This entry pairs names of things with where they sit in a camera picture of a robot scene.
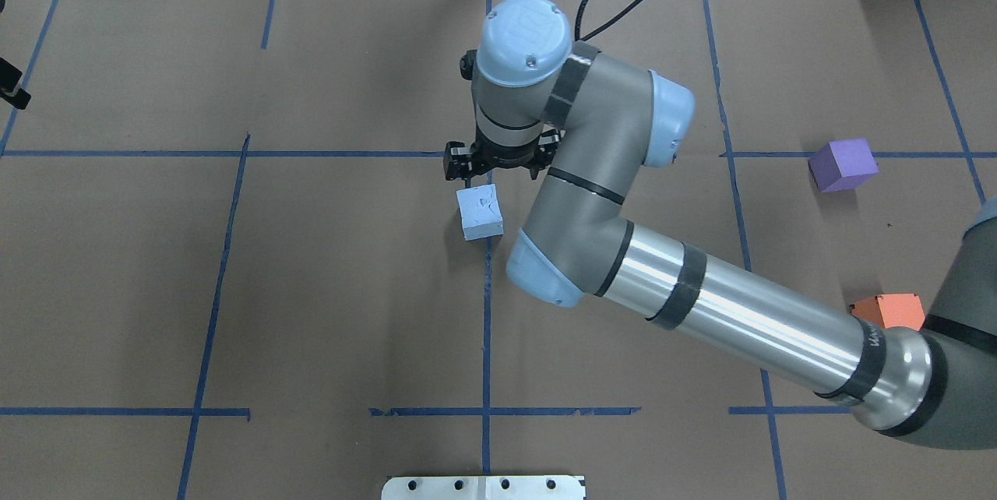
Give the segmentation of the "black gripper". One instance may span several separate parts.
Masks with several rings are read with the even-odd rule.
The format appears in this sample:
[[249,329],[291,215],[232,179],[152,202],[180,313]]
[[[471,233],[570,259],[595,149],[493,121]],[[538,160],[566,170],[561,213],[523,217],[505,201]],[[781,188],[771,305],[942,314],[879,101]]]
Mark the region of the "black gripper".
[[548,129],[527,144],[503,146],[476,131],[476,139],[471,145],[470,176],[484,176],[497,167],[498,169],[525,167],[530,171],[531,180],[537,180],[538,174],[551,166],[560,141],[562,136],[559,131]]

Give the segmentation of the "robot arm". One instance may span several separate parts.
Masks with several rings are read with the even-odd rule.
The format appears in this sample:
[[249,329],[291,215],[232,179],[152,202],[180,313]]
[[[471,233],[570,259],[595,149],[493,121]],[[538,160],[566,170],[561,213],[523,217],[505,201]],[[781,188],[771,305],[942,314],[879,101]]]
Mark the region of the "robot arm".
[[486,167],[527,167],[541,130],[565,133],[506,272],[572,308],[610,299],[850,408],[929,448],[995,447],[995,201],[965,231],[921,329],[882,329],[624,219],[639,167],[673,160],[695,110],[686,88],[573,38],[549,0],[485,14],[474,56]]

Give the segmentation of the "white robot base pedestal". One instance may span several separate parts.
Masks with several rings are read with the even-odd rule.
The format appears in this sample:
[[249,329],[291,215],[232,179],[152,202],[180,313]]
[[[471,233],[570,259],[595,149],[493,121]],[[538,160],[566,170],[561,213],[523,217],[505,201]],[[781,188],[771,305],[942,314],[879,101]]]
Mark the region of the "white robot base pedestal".
[[587,499],[587,483],[573,475],[393,477],[382,499]]

